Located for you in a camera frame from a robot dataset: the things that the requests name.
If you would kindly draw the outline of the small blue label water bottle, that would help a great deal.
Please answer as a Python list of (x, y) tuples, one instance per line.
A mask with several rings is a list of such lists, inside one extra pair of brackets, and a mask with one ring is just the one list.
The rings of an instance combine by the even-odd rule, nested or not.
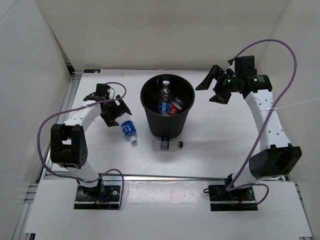
[(172, 91), (170, 89), (170, 81), (163, 80), (158, 91), (158, 114), (167, 116), (170, 111), (172, 101)]

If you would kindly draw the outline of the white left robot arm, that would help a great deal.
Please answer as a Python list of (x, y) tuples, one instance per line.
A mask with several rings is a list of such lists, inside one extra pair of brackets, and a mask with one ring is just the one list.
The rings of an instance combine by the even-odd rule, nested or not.
[(50, 132), (50, 160), (68, 170), (75, 177), (82, 191), (93, 200), (105, 195), (100, 174), (89, 162), (85, 132), (98, 117), (108, 127), (120, 125), (120, 117), (131, 114), (120, 95), (110, 96), (112, 87), (98, 83), (95, 92), (83, 99), (83, 105), (62, 124), (54, 124)]

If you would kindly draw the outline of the blue label bottle white cap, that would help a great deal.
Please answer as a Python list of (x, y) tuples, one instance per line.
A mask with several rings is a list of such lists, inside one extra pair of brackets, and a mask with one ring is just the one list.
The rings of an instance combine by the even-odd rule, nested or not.
[(137, 140), (137, 130), (132, 120), (125, 120), (121, 124), (122, 132), (124, 133), (125, 138), (130, 141), (132, 145), (138, 142)]

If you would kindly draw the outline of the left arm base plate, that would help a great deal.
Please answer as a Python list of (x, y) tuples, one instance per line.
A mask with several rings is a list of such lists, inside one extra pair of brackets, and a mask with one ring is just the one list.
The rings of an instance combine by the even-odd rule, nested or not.
[(102, 181), (89, 189), (78, 185), (73, 208), (75, 210), (119, 210), (123, 188), (121, 185), (110, 185)]

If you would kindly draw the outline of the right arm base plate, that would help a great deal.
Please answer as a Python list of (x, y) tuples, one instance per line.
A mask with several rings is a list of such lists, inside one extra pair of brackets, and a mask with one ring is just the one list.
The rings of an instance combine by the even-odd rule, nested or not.
[(209, 195), (211, 212), (243, 212), (257, 211), (258, 205), (252, 186), (227, 191), (227, 183), (210, 183), (203, 190)]

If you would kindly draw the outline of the red label water bottle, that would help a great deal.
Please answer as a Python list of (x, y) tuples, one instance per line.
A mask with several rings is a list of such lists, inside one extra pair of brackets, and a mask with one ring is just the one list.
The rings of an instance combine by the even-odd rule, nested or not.
[(173, 98), (170, 103), (169, 115), (175, 116), (175, 115), (180, 114), (182, 112), (185, 104), (186, 103), (182, 98), (180, 98), (180, 97)]

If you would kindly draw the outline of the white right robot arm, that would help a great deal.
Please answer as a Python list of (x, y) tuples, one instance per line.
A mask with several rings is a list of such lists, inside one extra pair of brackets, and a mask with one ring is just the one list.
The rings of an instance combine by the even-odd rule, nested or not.
[(243, 96), (254, 118), (259, 153), (252, 151), (238, 173), (227, 178), (224, 193), (230, 200), (238, 199), (243, 188), (256, 185), (261, 180), (288, 175), (302, 156), (299, 146), (293, 146), (284, 132), (275, 110), (272, 84), (267, 75), (257, 74), (252, 55), (229, 60), (230, 67), (222, 69), (213, 65), (197, 91), (207, 90), (213, 80), (215, 95), (210, 102), (226, 105), (232, 93)]

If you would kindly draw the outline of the black label Pepsi bottle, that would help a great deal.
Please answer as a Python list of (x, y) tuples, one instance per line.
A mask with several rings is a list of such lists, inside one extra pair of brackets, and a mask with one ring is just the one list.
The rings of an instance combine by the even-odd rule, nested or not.
[(152, 141), (152, 149), (156, 152), (174, 152), (184, 147), (184, 142), (169, 137), (155, 137)]

